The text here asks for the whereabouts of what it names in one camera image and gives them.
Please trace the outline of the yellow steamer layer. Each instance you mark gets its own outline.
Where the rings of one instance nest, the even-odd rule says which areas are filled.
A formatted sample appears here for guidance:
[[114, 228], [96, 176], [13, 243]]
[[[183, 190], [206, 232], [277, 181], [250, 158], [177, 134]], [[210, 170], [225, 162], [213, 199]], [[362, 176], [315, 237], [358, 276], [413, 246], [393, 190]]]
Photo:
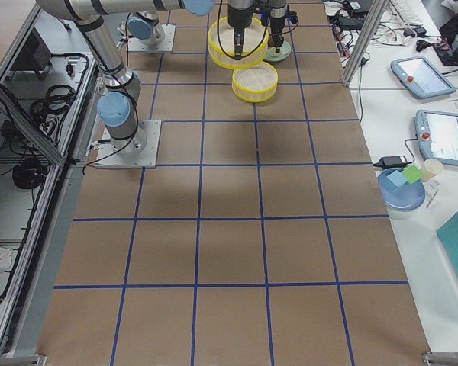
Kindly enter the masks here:
[[268, 30], [260, 20], [252, 18], [251, 25], [244, 31], [242, 60], [234, 59], [234, 29], [227, 17], [213, 23], [208, 31], [208, 52], [211, 60], [225, 69], [246, 69], [262, 62], [268, 50]]
[[232, 90], [241, 100], [250, 103], [268, 101], [276, 93], [279, 75], [266, 62], [247, 69], [236, 69], [232, 74]]

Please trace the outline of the pale green plate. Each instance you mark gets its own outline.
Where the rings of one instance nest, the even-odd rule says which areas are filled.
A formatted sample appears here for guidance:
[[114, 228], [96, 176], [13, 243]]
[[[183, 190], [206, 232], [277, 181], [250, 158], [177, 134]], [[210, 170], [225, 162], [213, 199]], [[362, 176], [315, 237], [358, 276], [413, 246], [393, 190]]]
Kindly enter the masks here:
[[286, 40], [283, 41], [281, 47], [268, 47], [265, 61], [268, 63], [277, 63], [283, 61], [286, 57], [290, 55], [292, 48]]

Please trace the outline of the upper teach pendant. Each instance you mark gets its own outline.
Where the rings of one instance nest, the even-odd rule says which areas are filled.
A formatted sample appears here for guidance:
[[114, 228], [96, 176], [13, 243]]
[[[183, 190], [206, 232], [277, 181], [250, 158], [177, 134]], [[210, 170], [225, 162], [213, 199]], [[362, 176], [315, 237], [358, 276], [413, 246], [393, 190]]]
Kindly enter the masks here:
[[436, 98], [456, 91], [455, 86], [423, 56], [391, 61], [390, 69], [416, 98]]

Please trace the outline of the teach pendant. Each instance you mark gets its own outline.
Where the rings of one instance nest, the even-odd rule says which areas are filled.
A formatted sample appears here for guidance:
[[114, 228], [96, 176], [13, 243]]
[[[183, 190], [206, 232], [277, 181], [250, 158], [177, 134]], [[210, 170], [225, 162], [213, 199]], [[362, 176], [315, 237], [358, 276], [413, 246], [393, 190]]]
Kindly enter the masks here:
[[414, 117], [414, 127], [424, 159], [458, 166], [458, 114], [419, 110]]
[[436, 98], [456, 91], [455, 86], [423, 56], [391, 61], [390, 69], [416, 98]]

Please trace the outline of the black power adapter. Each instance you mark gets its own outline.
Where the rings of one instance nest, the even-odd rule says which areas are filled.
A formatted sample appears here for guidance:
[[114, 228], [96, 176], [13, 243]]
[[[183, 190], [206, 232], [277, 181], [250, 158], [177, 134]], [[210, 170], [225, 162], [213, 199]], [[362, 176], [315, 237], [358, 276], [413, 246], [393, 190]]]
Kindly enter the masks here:
[[409, 164], [405, 156], [383, 156], [373, 166], [379, 169], [404, 168]]

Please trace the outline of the light blue sponge block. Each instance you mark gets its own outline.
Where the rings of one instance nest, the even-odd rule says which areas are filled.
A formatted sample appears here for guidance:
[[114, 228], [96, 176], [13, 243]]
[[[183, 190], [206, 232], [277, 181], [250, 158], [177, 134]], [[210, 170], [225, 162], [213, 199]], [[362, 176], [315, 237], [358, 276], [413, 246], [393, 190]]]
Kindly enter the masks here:
[[408, 182], [407, 178], [399, 170], [394, 170], [386, 178], [393, 189], [400, 188]]

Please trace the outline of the lower teach pendant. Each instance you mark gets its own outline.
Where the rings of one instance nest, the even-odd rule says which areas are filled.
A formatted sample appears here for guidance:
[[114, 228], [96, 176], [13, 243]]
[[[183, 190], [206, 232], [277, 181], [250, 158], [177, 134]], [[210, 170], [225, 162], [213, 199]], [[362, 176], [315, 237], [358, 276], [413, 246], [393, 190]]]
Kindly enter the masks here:
[[419, 110], [414, 117], [414, 127], [424, 159], [458, 166], [458, 114]]

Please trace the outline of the green sponge block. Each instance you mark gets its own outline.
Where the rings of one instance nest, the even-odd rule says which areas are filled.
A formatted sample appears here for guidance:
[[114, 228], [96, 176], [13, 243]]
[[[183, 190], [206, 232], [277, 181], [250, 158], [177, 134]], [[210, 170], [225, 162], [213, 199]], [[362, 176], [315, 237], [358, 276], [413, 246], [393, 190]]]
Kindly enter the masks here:
[[416, 165], [407, 166], [402, 169], [401, 174], [404, 176], [409, 185], [414, 184], [416, 181], [420, 181], [424, 175], [424, 173]]

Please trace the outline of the beige cup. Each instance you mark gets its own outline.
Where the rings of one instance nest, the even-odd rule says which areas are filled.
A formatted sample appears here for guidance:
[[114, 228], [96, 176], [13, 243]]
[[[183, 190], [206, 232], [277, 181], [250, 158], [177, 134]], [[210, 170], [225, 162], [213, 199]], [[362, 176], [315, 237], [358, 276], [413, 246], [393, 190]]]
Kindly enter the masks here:
[[443, 171], [444, 165], [440, 160], [434, 158], [426, 159], [421, 167], [421, 180], [423, 182], [429, 181]]

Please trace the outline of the blue plate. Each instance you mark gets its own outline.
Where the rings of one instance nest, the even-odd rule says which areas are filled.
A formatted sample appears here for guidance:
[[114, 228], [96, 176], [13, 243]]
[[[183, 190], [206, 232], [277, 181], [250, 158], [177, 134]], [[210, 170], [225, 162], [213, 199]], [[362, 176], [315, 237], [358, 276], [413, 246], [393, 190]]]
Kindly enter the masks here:
[[406, 183], [400, 188], [393, 189], [386, 177], [394, 170], [402, 171], [402, 169], [392, 168], [386, 169], [378, 175], [378, 183], [385, 205], [402, 212], [418, 209], [424, 203], [426, 197], [423, 183], [416, 181], [412, 185]]

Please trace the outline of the black box on shelf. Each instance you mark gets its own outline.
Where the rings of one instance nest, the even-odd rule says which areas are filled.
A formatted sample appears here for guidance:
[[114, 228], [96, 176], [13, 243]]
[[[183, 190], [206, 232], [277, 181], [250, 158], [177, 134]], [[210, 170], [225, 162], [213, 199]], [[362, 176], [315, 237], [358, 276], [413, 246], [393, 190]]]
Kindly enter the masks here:
[[34, 72], [39, 80], [44, 80], [52, 66], [51, 56], [52, 53], [34, 27], [12, 64], [11, 71]]

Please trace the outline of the aluminium frame post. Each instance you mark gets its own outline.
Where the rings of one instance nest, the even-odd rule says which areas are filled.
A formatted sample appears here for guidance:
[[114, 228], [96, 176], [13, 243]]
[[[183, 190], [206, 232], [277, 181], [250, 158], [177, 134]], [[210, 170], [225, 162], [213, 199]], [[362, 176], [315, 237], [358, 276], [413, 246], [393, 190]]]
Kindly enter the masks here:
[[382, 15], [388, 4], [387, 0], [375, 0], [373, 1], [369, 14], [364, 21], [358, 40], [355, 43], [353, 52], [348, 59], [348, 62], [344, 68], [342, 85], [348, 87], [353, 79], [355, 72], [358, 70], [361, 63], [361, 59], [368, 47], [373, 34], [376, 32], [379, 22], [382, 19]]

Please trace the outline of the aluminium side rack frame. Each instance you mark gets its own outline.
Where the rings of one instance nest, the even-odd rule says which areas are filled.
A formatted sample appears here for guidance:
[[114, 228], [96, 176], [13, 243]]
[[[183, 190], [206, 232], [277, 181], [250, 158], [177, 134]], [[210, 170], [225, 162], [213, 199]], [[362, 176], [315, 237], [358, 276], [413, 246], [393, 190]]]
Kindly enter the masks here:
[[[87, 51], [53, 53], [47, 77], [12, 72], [11, 67], [35, 27], [44, 39], [72, 40], [76, 32], [57, 21], [38, 24], [33, 1], [0, 1], [0, 246], [12, 251], [12, 267], [0, 276], [0, 355], [11, 347], [21, 317], [19, 300], [33, 265], [50, 199], [76, 129], [83, 98], [93, 83], [95, 63]], [[76, 99], [63, 117], [44, 131], [28, 115], [47, 89], [71, 85]]]

